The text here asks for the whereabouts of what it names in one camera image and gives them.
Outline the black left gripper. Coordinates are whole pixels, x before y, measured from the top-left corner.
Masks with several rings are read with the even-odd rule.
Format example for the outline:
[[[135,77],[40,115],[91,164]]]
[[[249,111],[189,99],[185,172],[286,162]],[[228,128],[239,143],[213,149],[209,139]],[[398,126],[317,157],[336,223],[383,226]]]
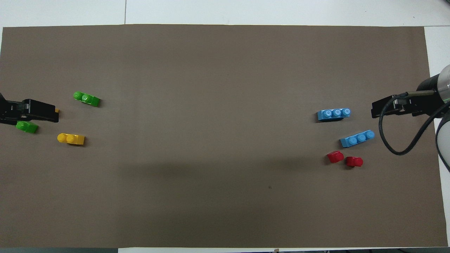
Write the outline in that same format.
[[[0,93],[0,123],[16,124],[18,121],[59,122],[59,113],[52,104],[29,99],[9,101]]]

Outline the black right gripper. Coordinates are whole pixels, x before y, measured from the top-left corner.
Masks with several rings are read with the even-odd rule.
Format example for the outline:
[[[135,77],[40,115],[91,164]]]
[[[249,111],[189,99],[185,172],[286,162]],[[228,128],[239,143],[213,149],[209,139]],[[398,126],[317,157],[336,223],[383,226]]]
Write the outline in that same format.
[[[372,118],[376,119],[384,115],[405,115],[411,114],[413,117],[423,114],[431,115],[442,105],[442,98],[438,93],[438,78],[439,74],[434,75],[425,81],[421,82],[416,91],[407,92],[405,98],[397,99],[399,111],[396,112],[395,107],[387,107],[383,110],[384,106],[395,96],[387,96],[383,99],[379,99],[372,103]]]

